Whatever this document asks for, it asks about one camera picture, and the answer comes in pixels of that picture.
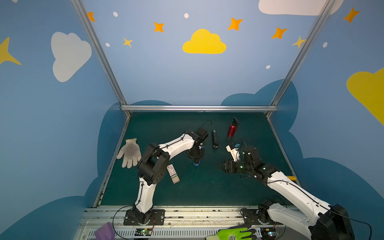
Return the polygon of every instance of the metal bar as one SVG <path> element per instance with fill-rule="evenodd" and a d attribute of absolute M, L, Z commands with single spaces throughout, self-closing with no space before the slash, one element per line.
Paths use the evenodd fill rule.
<path fill-rule="evenodd" d="M 116 96 L 118 97 L 121 105 L 126 105 L 127 102 L 125 101 L 125 98 L 121 91 L 119 83 L 115 77 L 115 74 L 113 73 L 113 70 L 108 62 L 107 57 L 105 56 L 103 48 L 101 47 L 101 44 L 100 44 L 99 38 L 96 35 L 95 29 L 93 28 L 92 23 L 89 20 L 89 17 L 83 2 L 81 0 L 71 0 L 71 1 L 73 4 L 73 7 L 76 10 L 77 15 L 80 18 L 81 23 L 83 24 L 85 32 L 89 37 L 89 40 L 91 41 L 93 48 L 100 59 L 101 65 L 103 66 L 104 71 L 107 74 L 109 81 L 111 82 L 112 88 L 115 91 Z"/>
<path fill-rule="evenodd" d="M 97 207 L 99 205 L 99 202 L 102 198 L 102 195 L 104 194 L 105 187 L 107 186 L 109 177 L 111 176 L 113 166 L 115 165 L 116 156 L 118 155 L 118 152 L 120 150 L 120 146 L 121 146 L 122 140 L 124 138 L 125 131 L 127 131 L 127 127 L 128 127 L 128 123 L 129 123 L 130 119 L 131 119 L 130 117 L 127 117 L 127 119 L 124 123 L 124 127 L 122 128 L 118 144 L 116 145 L 115 152 L 113 153 L 112 159 L 111 159 L 109 166 L 108 166 L 108 169 L 107 169 L 107 172 L 104 175 L 103 182 L 100 185 L 99 192 L 96 196 L 95 202 L 93 203 L 93 207 Z"/>
<path fill-rule="evenodd" d="M 283 156 L 284 156 L 286 162 L 288 163 L 289 168 L 290 168 L 291 171 L 292 171 L 292 175 L 294 175 L 294 176 L 296 177 L 296 179 L 297 179 L 297 180 L 296 180 L 296 184 L 299 185 L 299 186 L 301 187 L 301 185 L 300 185 L 300 183 L 299 183 L 299 179 L 297 178 L 296 173 L 295 173 L 295 171 L 293 170 L 293 167 L 292 167 L 291 163 L 289 162 L 288 156 L 287 156 L 287 154 L 286 154 L 285 151 L 284 151 L 283 145 L 281 144 L 279 137 L 277 136 L 277 133 L 276 133 L 276 131 L 275 131 L 275 128 L 273 127 L 271 120 L 270 120 L 269 118 L 267 118 L 267 119 L 268 119 L 268 123 L 269 123 L 269 125 L 271 126 L 272 132 L 273 132 L 273 134 L 274 134 L 274 136 L 275 136 L 275 138 L 276 138 L 276 140 L 277 140 L 277 143 L 279 144 L 280 150 L 281 150 L 281 152 L 283 153 Z"/>
<path fill-rule="evenodd" d="M 325 22 L 327 21 L 329 17 L 329 12 L 331 11 L 331 8 L 336 0 L 327 0 L 324 4 L 322 10 L 320 11 L 319 16 L 317 17 L 316 21 L 314 22 L 310 32 L 307 35 L 306 41 L 304 42 L 304 45 L 300 48 L 299 53 L 296 55 L 295 60 L 293 61 L 293 64 L 291 68 L 289 69 L 287 75 L 285 76 L 283 82 L 281 83 L 279 89 L 277 90 L 275 96 L 272 99 L 271 106 L 277 106 L 279 103 L 281 97 L 283 96 L 285 90 L 288 88 L 288 85 L 291 83 L 293 77 L 295 76 L 297 70 L 299 69 L 301 63 L 303 62 L 305 56 L 308 54 L 309 50 L 311 49 L 312 44 L 316 40 L 317 36 L 319 35 L 321 29 L 323 28 Z M 267 112 L 267 117 L 269 118 L 271 116 L 272 112 Z"/>
<path fill-rule="evenodd" d="M 277 111 L 277 106 L 181 106 L 181 105 L 122 105 L 121 110 L 136 111 Z"/>

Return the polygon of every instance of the blue object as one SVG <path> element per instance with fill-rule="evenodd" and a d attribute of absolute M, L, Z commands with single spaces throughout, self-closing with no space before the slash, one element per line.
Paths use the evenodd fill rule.
<path fill-rule="evenodd" d="M 107 222 L 101 228 L 96 230 L 95 236 L 97 240 L 114 240 L 115 232 L 113 230 L 112 224 Z"/>

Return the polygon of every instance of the green table surface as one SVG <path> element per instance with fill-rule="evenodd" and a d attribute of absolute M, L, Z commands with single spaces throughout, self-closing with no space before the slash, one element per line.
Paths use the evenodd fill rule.
<path fill-rule="evenodd" d="M 235 135 L 229 139 L 227 131 L 233 117 L 240 125 Z M 247 145 L 259 149 L 265 163 L 278 167 L 284 174 L 292 175 L 273 135 L 271 127 L 263 113 L 132 113 L 124 136 L 126 139 L 137 138 L 143 154 L 147 146 L 154 142 L 169 142 L 186 130 L 195 131 L 206 121 L 212 126 L 205 140 L 205 155 L 199 166 L 193 160 L 180 153 L 171 159 L 180 178 L 173 184 L 166 176 L 157 184 L 153 197 L 154 205 L 258 205 L 278 195 L 276 191 L 264 186 L 253 177 L 240 178 L 240 174 L 227 174 L 217 167 L 224 160 L 231 159 L 226 150 L 229 143 L 241 143 L 240 136 Z M 211 131 L 217 131 L 219 147 L 212 148 Z M 122 168 L 122 159 L 117 159 L 106 186 L 101 205 L 133 205 L 137 199 L 139 181 L 137 168 Z"/>

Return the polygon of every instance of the glove cuff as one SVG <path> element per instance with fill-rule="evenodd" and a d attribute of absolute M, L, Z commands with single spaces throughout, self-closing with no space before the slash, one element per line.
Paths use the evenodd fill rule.
<path fill-rule="evenodd" d="M 207 236 L 205 239 L 206 240 L 220 240 L 220 238 L 217 235 Z"/>

